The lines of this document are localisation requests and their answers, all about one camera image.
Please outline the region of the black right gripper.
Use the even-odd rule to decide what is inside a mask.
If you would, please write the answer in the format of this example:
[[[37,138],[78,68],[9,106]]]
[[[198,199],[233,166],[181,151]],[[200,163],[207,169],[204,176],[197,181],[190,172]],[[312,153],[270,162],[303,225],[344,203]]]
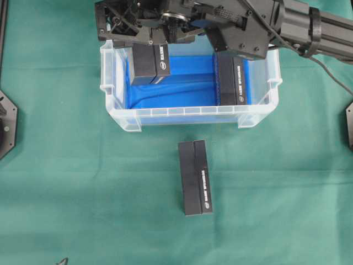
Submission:
[[[100,41],[115,49],[134,44],[188,44],[205,31],[191,24],[194,1],[99,1],[94,5]]]

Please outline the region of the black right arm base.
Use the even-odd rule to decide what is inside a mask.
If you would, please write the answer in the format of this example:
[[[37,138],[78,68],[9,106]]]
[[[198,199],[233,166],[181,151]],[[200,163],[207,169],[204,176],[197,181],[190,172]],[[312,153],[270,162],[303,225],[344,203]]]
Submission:
[[[346,108],[347,136],[349,149],[353,150],[353,102]]]

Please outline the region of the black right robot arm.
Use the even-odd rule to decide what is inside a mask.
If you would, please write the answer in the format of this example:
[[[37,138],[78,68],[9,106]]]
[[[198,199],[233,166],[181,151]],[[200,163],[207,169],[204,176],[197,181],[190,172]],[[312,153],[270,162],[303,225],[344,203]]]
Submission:
[[[352,21],[300,1],[99,1],[94,8],[98,39],[116,48],[206,35],[216,52],[248,60],[286,47],[352,63]]]

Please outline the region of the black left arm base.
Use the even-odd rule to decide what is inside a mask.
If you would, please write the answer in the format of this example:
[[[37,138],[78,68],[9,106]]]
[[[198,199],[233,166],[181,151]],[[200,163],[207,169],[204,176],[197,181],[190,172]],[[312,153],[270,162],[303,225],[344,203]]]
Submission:
[[[17,106],[1,91],[1,159],[16,145]]]

